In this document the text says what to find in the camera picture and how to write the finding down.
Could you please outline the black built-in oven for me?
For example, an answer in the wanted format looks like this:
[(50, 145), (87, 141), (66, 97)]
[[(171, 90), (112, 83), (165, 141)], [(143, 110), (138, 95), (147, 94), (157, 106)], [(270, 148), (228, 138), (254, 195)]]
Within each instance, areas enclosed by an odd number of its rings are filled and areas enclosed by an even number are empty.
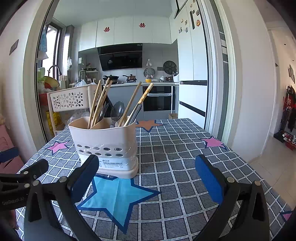
[(175, 88), (171, 85), (156, 85), (143, 102), (144, 111), (167, 111), (175, 109)]

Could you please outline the red black rack items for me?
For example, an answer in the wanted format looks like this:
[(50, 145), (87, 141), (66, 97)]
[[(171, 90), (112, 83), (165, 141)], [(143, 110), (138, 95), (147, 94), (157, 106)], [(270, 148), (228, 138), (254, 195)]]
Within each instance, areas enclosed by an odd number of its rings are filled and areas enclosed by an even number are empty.
[(295, 90), (289, 85), (286, 87), (283, 98), (283, 112), (280, 121), (280, 129), (273, 135), (290, 150), (295, 150)]

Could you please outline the checkered grey tablecloth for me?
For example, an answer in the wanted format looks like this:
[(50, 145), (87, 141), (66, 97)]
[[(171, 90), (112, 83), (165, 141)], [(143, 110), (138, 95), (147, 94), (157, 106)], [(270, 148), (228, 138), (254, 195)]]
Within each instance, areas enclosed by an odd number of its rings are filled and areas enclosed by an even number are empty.
[(290, 206), (229, 147), (207, 144), (210, 133), (188, 118), (156, 120), (149, 129), (137, 128), (136, 137), (139, 170), (134, 183), (159, 194), (132, 208), (126, 232), (103, 211), (81, 211), (101, 239), (193, 240), (217, 208), (195, 170), (195, 157), (200, 154), (238, 182), (260, 181), (267, 202), (270, 238), (284, 226), (281, 213), (290, 211)]

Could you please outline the black translucent spoon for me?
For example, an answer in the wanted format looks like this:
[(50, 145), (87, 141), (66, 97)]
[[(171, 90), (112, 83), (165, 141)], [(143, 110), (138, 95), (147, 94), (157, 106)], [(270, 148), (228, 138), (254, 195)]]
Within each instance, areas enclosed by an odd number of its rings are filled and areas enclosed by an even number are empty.
[(110, 128), (114, 128), (115, 124), (122, 117), (125, 111), (125, 105), (122, 101), (118, 101), (111, 109), (110, 117), (111, 117), (111, 125)]
[(100, 115), (99, 115), (99, 118), (98, 118), (98, 122), (100, 122), (101, 120), (103, 120), (104, 116), (105, 116), (105, 113), (108, 109), (108, 106), (109, 106), (109, 103), (108, 102), (105, 102), (104, 105), (103, 105), (103, 108), (102, 108), (102, 111), (100, 112)]

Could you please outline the pink box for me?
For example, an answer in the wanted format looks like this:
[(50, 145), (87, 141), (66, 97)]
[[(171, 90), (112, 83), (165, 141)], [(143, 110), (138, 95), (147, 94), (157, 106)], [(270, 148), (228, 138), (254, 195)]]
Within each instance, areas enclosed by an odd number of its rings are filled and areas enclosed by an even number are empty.
[[(1, 125), (1, 151), (5, 151), (13, 147), (14, 145), (6, 131), (6, 127)], [(18, 155), (10, 161), (1, 163), (1, 174), (15, 174), (22, 168), (23, 165), (24, 163)]]

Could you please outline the black range hood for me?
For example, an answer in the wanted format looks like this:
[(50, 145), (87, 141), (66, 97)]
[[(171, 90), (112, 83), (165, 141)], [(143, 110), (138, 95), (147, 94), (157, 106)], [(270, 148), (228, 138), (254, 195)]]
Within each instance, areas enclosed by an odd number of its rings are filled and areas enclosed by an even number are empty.
[(142, 68), (142, 43), (108, 45), (97, 50), (103, 71)]

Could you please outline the cardboard box on floor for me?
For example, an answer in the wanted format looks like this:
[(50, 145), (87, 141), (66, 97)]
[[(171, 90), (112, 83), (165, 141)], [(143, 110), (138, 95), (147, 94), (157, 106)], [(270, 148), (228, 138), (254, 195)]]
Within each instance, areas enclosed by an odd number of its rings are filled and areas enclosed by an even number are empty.
[(178, 114), (177, 113), (170, 113), (169, 114), (169, 119), (176, 119), (178, 118)]

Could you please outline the kitchen faucet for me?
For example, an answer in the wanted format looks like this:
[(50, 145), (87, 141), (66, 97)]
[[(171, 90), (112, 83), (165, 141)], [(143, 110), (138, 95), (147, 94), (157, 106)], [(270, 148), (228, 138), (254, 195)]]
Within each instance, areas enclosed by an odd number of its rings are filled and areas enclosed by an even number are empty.
[(48, 70), (48, 76), (50, 75), (51, 71), (53, 74), (53, 78), (59, 80), (60, 76), (62, 75), (60, 67), (58, 65), (52, 65)]

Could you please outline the black wok on stove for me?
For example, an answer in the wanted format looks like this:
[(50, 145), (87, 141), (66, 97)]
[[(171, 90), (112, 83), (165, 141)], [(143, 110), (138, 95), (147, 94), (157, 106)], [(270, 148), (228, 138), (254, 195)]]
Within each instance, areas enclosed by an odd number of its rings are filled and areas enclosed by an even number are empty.
[(112, 81), (112, 84), (117, 84), (119, 76), (116, 76), (116, 75), (104, 75), (103, 76), (104, 83), (106, 83), (108, 79)]

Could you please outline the patterned bamboo chopstick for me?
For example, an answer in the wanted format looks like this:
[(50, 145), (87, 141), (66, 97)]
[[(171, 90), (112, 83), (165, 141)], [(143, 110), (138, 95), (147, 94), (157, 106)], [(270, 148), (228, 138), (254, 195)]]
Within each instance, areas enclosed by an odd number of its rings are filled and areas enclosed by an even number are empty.
[(144, 94), (142, 95), (142, 97), (140, 98), (140, 100), (138, 101), (139, 104), (142, 104), (144, 102), (145, 98), (147, 97), (147, 95), (151, 91), (153, 85), (154, 84), (151, 82), (150, 85), (148, 86), (148, 88), (146, 89), (146, 91), (144, 92)]

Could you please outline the white refrigerator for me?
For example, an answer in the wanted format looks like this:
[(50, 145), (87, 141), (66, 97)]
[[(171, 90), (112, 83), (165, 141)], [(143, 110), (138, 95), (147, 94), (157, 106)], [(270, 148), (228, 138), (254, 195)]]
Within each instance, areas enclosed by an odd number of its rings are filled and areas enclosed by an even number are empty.
[(179, 118), (204, 128), (208, 102), (208, 59), (198, 1), (186, 1), (175, 18), (179, 58)]

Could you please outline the white upper cabinets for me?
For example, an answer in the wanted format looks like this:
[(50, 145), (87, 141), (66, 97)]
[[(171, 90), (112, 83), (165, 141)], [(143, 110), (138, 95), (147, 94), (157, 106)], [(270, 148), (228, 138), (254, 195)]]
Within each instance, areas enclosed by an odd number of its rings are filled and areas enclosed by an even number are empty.
[(79, 51), (117, 44), (173, 42), (169, 18), (120, 16), (83, 24), (79, 35)]

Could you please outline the hanging black round pan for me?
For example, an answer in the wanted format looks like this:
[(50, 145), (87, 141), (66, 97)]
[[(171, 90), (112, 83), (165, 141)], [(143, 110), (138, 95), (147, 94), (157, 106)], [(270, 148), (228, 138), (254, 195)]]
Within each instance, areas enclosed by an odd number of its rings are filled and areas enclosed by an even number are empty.
[(177, 65), (175, 62), (168, 60), (163, 64), (163, 71), (168, 75), (174, 75), (177, 73)]

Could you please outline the small pot on stove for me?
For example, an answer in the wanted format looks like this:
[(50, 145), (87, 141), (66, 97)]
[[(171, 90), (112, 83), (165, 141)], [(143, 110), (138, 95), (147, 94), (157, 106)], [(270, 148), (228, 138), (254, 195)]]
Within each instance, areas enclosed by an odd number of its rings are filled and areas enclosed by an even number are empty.
[(130, 83), (130, 82), (136, 82), (137, 78), (135, 75), (131, 74), (131, 75), (123, 75), (123, 77), (126, 77), (126, 82)]

